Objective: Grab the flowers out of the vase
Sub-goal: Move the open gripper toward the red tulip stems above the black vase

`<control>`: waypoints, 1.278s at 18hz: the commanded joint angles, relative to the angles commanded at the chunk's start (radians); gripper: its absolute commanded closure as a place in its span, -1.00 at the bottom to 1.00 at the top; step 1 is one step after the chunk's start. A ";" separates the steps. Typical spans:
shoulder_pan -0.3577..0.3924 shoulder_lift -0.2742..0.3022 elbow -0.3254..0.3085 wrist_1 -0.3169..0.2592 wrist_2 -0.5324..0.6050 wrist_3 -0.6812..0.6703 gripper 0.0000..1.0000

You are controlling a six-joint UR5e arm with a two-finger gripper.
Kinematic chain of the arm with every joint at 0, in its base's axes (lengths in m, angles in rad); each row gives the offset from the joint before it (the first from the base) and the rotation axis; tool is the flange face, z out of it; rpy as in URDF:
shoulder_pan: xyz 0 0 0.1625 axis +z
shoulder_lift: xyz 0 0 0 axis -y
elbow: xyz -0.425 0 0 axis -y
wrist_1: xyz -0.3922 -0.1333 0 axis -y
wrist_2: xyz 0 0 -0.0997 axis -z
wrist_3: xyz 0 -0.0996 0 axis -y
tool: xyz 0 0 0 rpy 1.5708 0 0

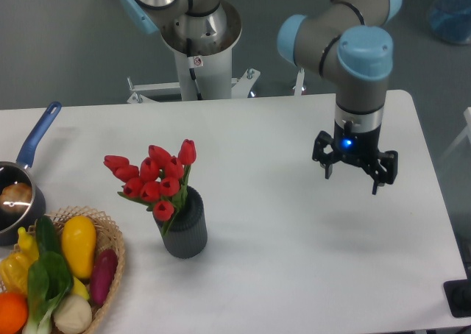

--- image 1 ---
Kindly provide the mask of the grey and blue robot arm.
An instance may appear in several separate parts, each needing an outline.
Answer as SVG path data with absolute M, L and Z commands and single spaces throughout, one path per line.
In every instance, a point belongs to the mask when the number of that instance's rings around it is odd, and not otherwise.
M 241 35 L 237 10 L 224 0 L 120 0 L 145 33 L 159 32 L 174 52 L 182 99 L 232 95 L 232 49 Z M 333 134 L 320 132 L 312 158 L 326 174 L 337 162 L 362 168 L 375 187 L 392 184 L 398 154 L 378 148 L 393 41 L 383 25 L 402 0 L 330 0 L 316 18 L 293 15 L 281 26 L 282 58 L 336 85 Z

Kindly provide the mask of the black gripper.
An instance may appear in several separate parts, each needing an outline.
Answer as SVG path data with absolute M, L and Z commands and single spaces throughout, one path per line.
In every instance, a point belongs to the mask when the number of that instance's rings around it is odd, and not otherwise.
M 348 132 L 334 124 L 334 137 L 321 131 L 315 141 L 312 160 L 319 162 L 325 170 L 325 179 L 330 179 L 333 164 L 341 161 L 352 166 L 368 168 L 373 179 L 372 194 L 385 184 L 392 185 L 398 172 L 398 153 L 395 150 L 379 152 L 380 128 L 369 132 Z

